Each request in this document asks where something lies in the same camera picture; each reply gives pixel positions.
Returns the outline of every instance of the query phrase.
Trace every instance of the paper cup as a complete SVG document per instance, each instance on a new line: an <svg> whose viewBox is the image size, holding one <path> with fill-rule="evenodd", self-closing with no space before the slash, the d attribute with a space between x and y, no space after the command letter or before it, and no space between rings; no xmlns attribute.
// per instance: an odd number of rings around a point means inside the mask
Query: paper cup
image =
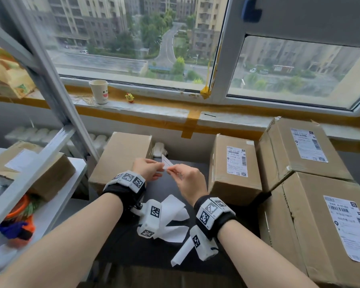
<svg viewBox="0 0 360 288"><path fill-rule="evenodd" d="M89 82L93 97L97 104L106 104L108 102L108 82L105 80L93 80Z"/></svg>

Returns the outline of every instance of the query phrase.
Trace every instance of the orange object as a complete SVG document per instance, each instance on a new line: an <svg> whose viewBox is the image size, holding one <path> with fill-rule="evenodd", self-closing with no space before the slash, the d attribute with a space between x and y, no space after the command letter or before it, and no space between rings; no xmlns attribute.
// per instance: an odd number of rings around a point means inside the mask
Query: orange object
<svg viewBox="0 0 360 288"><path fill-rule="evenodd" d="M25 220L26 223L28 223L28 225L24 225L22 228L24 230L27 230L29 231L32 236L36 230L36 227L33 225L33 215L31 215L30 217L28 217L26 220ZM8 245L12 248L22 248L22 247L25 247L29 241L31 240L32 236L27 239L27 240L24 240L24 239L21 239L21 238L13 238L13 239L10 239L8 240Z"/></svg>
<svg viewBox="0 0 360 288"><path fill-rule="evenodd" d="M27 194L20 199L20 201L15 205L11 212L4 218L4 220L12 219L17 217L24 209L29 205L30 200Z"/></svg>

